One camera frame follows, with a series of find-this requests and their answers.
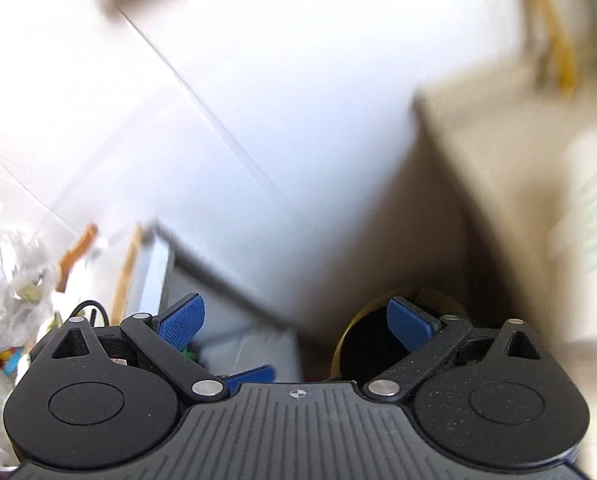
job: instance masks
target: black wire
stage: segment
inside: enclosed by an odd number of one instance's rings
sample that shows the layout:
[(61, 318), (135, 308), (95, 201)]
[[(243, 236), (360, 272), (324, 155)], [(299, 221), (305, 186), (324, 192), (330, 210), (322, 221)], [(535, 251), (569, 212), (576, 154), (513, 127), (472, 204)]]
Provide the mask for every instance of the black wire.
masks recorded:
[(105, 307), (102, 306), (102, 304), (100, 304), (98, 301), (94, 301), (94, 300), (85, 300), (85, 301), (82, 301), (81, 303), (79, 303), (78, 306), (72, 311), (72, 314), (69, 315), (69, 317), (76, 316), (86, 306), (96, 307), (96, 309), (98, 309), (98, 311), (101, 313), (103, 324), (105, 326), (110, 325), (110, 318), (107, 315), (107, 311), (105, 310)]

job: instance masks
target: gray ribbed plate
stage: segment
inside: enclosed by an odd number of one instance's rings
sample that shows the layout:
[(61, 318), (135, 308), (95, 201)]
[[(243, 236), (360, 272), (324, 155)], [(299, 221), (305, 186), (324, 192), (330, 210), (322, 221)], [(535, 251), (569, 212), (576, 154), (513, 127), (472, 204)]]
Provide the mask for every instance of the gray ribbed plate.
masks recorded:
[[(509, 475), (452, 462), (425, 443), (398, 406), (362, 399), (349, 383), (314, 383), (243, 384), (235, 397), (195, 406), (171, 439), (127, 465), (66, 473), (27, 463), (12, 480), (68, 478), (508, 480)], [(560, 465), (515, 478), (581, 477)]]

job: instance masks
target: silver screw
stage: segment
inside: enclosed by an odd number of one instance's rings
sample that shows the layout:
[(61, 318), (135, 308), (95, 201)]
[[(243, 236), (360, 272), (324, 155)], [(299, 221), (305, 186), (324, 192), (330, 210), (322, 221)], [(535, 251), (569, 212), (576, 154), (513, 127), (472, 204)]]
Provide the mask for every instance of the silver screw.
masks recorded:
[(197, 381), (192, 386), (192, 392), (197, 395), (202, 395), (204, 397), (211, 397), (214, 395), (219, 394), (223, 391), (223, 385), (218, 381), (213, 381), (211, 379), (204, 379), (202, 381)]
[(378, 379), (376, 381), (371, 381), (367, 389), (373, 394), (390, 397), (398, 393), (400, 386), (398, 383), (387, 379)]

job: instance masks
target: triangular cutout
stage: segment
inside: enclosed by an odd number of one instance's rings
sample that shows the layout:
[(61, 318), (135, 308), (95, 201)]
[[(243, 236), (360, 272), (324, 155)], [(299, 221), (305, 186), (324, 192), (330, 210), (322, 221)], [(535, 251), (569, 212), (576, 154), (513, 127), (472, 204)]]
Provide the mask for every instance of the triangular cutout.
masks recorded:
[(65, 334), (63, 341), (54, 350), (52, 358), (77, 357), (87, 355), (89, 352), (83, 334), (79, 329), (73, 328)]
[(509, 338), (506, 354), (508, 357), (519, 357), (521, 359), (540, 359), (538, 350), (529, 340), (527, 334), (521, 331), (514, 332)]

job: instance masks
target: blue gripper pad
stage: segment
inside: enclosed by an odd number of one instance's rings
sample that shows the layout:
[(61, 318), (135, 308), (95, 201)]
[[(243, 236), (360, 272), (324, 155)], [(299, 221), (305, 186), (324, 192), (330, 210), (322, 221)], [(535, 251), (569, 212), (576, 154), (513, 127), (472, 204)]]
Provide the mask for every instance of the blue gripper pad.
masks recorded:
[(273, 383), (276, 379), (276, 370), (270, 365), (264, 365), (246, 372), (241, 372), (223, 378), (225, 386), (229, 389), (229, 395), (233, 396), (242, 383)]
[(178, 351), (187, 346), (205, 321), (205, 302), (189, 294), (152, 318), (152, 329)]
[(413, 352), (438, 333), (440, 321), (405, 298), (392, 298), (387, 304), (387, 326)]

